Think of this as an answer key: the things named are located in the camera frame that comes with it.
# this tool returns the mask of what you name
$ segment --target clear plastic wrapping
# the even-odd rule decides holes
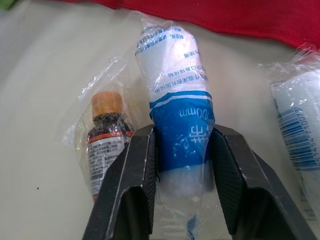
[[[206,219],[197,213],[213,182],[206,158],[215,124],[208,77],[192,34],[172,21],[140,15],[143,30],[135,57],[157,129],[158,196],[175,222],[174,233],[167,229],[165,234],[196,239],[201,218]]]
[[[129,89],[127,62],[111,58],[83,88],[59,127],[59,137],[79,153],[85,183],[96,199],[105,172],[136,129],[135,100]]]
[[[320,219],[320,53],[305,44],[291,61],[261,67],[270,80],[291,163]]]

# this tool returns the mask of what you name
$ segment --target white package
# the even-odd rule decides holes
[[[320,70],[271,85],[279,127],[301,187],[320,217]]]

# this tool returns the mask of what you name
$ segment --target blue label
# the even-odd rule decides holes
[[[205,163],[215,124],[211,95],[205,91],[168,93],[150,107],[157,128],[160,172]]]

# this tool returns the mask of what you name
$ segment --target barcode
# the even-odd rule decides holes
[[[290,160],[297,171],[320,169],[320,155],[301,108],[291,108],[278,115],[279,126]]]

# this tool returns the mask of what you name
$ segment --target bottle label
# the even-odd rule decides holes
[[[121,132],[95,136],[89,140],[88,161],[93,198],[97,198],[105,173],[119,154],[125,149]]]

